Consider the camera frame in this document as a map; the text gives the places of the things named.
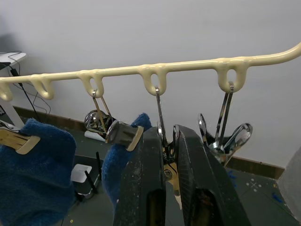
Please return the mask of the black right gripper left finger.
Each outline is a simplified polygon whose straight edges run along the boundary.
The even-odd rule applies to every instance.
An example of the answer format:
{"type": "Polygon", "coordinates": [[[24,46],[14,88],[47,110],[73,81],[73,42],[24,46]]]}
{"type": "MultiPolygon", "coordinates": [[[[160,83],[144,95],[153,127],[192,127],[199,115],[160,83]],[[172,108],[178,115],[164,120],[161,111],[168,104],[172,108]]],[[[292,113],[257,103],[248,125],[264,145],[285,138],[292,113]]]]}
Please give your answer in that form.
{"type": "Polygon", "coordinates": [[[163,226],[166,182],[163,151],[157,128],[143,133],[122,173],[115,226],[163,226]]]}

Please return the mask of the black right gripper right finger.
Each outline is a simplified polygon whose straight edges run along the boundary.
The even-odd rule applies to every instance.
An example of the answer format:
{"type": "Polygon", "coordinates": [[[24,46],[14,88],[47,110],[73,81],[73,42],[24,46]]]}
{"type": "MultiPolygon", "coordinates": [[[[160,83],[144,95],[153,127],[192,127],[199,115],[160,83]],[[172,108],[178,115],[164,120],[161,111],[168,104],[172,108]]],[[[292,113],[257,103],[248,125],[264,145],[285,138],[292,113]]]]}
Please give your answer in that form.
{"type": "Polygon", "coordinates": [[[177,171],[186,226],[249,226],[226,169],[192,129],[178,125],[177,171]]]}

